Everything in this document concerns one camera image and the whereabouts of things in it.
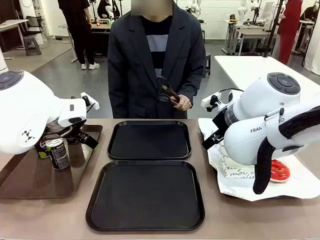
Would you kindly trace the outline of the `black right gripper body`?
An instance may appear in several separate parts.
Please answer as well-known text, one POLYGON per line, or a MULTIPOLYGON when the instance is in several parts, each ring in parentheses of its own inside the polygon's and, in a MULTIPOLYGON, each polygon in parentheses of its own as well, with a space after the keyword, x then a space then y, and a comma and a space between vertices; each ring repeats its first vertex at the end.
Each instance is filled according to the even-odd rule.
POLYGON ((218 111, 217 115, 212 119, 213 123, 218 128, 217 132, 220 136, 224 136, 227 130, 227 123, 225 121, 225 112, 227 108, 223 108, 218 111))

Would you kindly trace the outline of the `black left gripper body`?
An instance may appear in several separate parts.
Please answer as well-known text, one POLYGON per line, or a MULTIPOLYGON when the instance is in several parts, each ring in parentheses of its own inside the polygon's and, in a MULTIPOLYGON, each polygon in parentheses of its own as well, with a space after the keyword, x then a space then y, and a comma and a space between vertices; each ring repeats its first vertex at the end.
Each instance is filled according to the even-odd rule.
POLYGON ((46 125, 46 135, 49 136, 49 139, 53 139, 54 137, 63 138, 69 144, 75 145, 76 143, 80 143, 78 141, 79 133, 85 133, 82 131, 85 123, 86 120, 81 120, 77 123, 72 123, 68 127, 62 127, 58 125, 57 121, 53 121, 46 125))

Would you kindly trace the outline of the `person's left hand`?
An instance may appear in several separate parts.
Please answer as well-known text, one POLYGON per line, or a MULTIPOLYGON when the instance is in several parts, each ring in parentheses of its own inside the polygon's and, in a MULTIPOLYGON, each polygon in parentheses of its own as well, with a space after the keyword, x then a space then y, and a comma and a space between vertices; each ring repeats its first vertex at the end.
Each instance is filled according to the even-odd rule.
POLYGON ((192 108, 193 105, 187 96, 179 94, 178 97, 179 102, 173 106, 175 109, 185 112, 192 108))

